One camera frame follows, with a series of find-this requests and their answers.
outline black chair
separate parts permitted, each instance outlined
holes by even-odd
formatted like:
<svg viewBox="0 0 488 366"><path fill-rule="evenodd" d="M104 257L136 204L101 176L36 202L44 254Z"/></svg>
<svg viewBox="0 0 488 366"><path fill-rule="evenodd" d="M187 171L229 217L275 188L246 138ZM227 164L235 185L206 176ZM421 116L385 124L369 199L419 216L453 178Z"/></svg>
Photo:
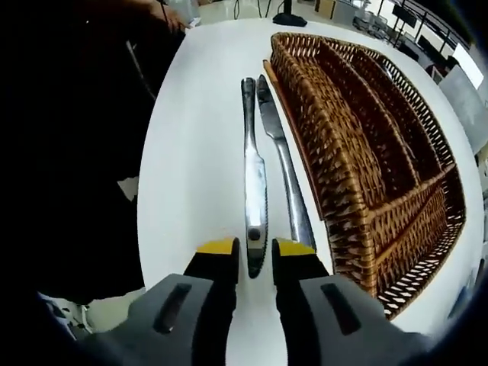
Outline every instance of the black chair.
<svg viewBox="0 0 488 366"><path fill-rule="evenodd" d="M419 54L416 53L414 50L412 50L410 47L408 47L407 45L405 45L404 43L400 44L400 46L398 47L398 50L401 52L401 53L404 53L406 54L408 57L410 57L411 59L414 59L416 62L419 61Z"/></svg>

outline cable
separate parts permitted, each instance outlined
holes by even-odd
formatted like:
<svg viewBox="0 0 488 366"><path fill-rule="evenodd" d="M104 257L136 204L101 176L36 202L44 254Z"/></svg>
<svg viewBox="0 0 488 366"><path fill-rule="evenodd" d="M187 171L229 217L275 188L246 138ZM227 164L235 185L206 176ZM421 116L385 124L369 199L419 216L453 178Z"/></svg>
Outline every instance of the cable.
<svg viewBox="0 0 488 366"><path fill-rule="evenodd" d="M269 13L269 7L271 6L271 0L268 0L268 7L266 8L266 14L265 14L265 18L268 17L268 13Z"/></svg>
<svg viewBox="0 0 488 366"><path fill-rule="evenodd" d="M280 7L283 6L284 4L284 0L281 2L280 5L278 5L278 10L276 11L276 14L278 14L280 12Z"/></svg>
<svg viewBox="0 0 488 366"><path fill-rule="evenodd" d="M166 11L165 11L165 3L163 0L158 0L158 3L161 4L161 9L162 9L162 13L165 15L165 21L167 24L168 23L168 16L166 15Z"/></svg>
<svg viewBox="0 0 488 366"><path fill-rule="evenodd" d="M129 51L130 58L132 59L132 62L134 64L134 66L136 67L137 75L139 76L140 81L143 83L143 87L146 89L146 92L148 92L151 99L153 101L155 101L156 96L154 95L153 91L151 90L151 87L149 86L149 83L146 81L146 78L144 77L143 71L140 68L139 61L137 61L136 54L134 53L134 50L132 48L132 44L130 44L129 40L126 40L125 46L127 48L127 51Z"/></svg>
<svg viewBox="0 0 488 366"><path fill-rule="evenodd" d="M234 19L237 19L239 17L240 12L241 12L241 4L239 3L239 0L236 0L236 2L234 2Z"/></svg>
<svg viewBox="0 0 488 366"><path fill-rule="evenodd" d="M259 4L259 0L258 1L258 13L259 13L259 17L262 18L262 15L261 15L261 5ZM268 13L269 13L269 7L271 6L271 0L268 0L268 6L266 7L266 14L265 14L265 18L268 17Z"/></svg>

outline wall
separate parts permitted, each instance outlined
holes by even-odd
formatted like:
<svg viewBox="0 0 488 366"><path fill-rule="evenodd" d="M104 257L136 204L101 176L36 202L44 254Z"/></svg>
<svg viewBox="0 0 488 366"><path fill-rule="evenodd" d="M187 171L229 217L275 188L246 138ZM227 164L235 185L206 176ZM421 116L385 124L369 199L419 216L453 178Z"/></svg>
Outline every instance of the wall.
<svg viewBox="0 0 488 366"><path fill-rule="evenodd" d="M469 54L485 77L480 87L478 88L478 94L480 95L483 102L488 101L488 59L486 57L483 57L481 52L477 49L476 45L471 46Z"/></svg>
<svg viewBox="0 0 488 366"><path fill-rule="evenodd" d="M473 153L478 153L488 141L488 110L478 90L460 66L455 66L438 86L463 125Z"/></svg>
<svg viewBox="0 0 488 366"><path fill-rule="evenodd" d="M478 153L481 189L488 191L488 143Z"/></svg>

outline wicker weave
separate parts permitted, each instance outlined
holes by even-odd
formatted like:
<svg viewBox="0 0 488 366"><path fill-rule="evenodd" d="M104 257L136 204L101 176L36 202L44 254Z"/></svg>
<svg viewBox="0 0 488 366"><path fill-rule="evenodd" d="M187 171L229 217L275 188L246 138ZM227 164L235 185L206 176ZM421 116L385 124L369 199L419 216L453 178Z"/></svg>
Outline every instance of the wicker weave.
<svg viewBox="0 0 488 366"><path fill-rule="evenodd" d="M334 270L378 297L391 318L427 285L463 226L451 150L385 56L306 34L275 34L271 45L268 74L326 222Z"/></svg>

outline butter knife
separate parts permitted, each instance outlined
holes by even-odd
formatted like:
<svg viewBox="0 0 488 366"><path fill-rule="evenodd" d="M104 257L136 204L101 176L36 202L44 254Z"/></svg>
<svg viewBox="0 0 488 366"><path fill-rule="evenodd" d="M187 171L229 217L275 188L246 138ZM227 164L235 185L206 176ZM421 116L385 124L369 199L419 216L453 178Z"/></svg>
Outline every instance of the butter knife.
<svg viewBox="0 0 488 366"><path fill-rule="evenodd" d="M302 192L298 185L297 175L291 161L290 150L284 137L278 110L263 75L258 79L258 104L262 123L268 136L274 140L283 170L284 186L287 192L288 215L290 217L291 238L316 250L312 226Z"/></svg>
<svg viewBox="0 0 488 366"><path fill-rule="evenodd" d="M258 153L254 131L255 80L241 81L244 109L246 245L248 272L256 278L265 260L268 239L268 196L265 162Z"/></svg>

